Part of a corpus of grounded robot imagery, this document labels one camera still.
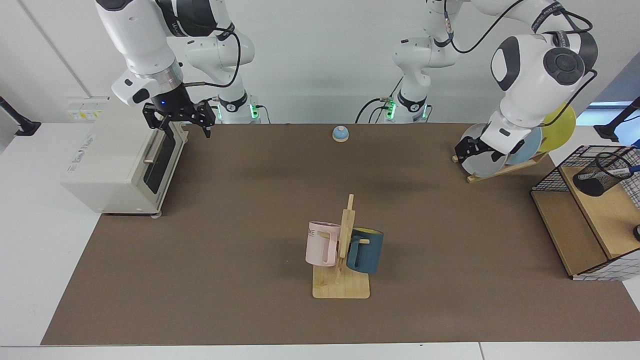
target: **plate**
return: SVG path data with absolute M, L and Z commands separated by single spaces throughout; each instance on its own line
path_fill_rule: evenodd
M 542 128 L 536 127 L 531 134 L 524 138 L 524 145 L 507 160 L 507 165 L 518 165 L 529 161 L 540 149 L 542 144 Z
M 556 111 L 547 115 L 544 123 L 548 124 L 552 122 L 558 113 L 564 108 L 566 103 L 562 104 Z M 542 145 L 540 146 L 539 151 L 548 152 L 553 151 L 559 148 L 560 146 L 566 144 L 567 141 L 573 136 L 573 131 L 575 130 L 575 110 L 571 106 L 569 106 L 566 111 L 560 116 L 553 125 L 546 126 L 542 128 Z
M 486 124 L 473 125 L 465 131 L 460 140 L 467 136 L 471 136 L 474 139 L 479 138 L 482 135 L 485 126 Z M 500 171 L 507 162 L 506 156 L 501 156 L 498 161 L 494 161 L 491 157 L 492 154 L 493 151 L 490 151 L 470 156 L 461 165 L 465 171 L 471 175 L 475 175 L 477 177 L 490 177 Z

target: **pink mug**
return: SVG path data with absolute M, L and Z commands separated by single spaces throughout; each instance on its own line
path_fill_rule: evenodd
M 338 258 L 340 225 L 311 221 L 307 233 L 307 263 L 315 266 L 335 266 Z

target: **mug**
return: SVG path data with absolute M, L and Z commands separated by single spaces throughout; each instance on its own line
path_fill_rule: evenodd
M 339 236 L 340 225 L 311 221 L 307 233 L 307 263 L 315 266 L 335 266 Z
M 347 267 L 353 271 L 375 274 L 378 271 L 383 237 L 384 234 L 380 231 L 354 227 L 351 233 Z

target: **wire mesh basket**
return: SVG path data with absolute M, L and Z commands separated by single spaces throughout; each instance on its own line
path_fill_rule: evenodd
M 631 164 L 620 155 L 601 152 L 587 167 L 573 176 L 573 183 L 580 191 L 589 196 L 601 196 L 620 181 L 633 176 L 632 172 L 620 171 L 620 169 L 628 168 L 632 168 Z

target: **green led light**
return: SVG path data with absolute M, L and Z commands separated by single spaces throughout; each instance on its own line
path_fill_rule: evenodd
M 389 110 L 387 111 L 387 118 L 393 120 L 396 115 L 396 104 L 393 101 L 389 102 Z
M 251 104 L 249 106 L 251 106 L 251 116 L 254 119 L 257 119 L 260 116 L 260 114 L 258 114 L 258 110 L 255 108 L 255 106 L 253 104 Z

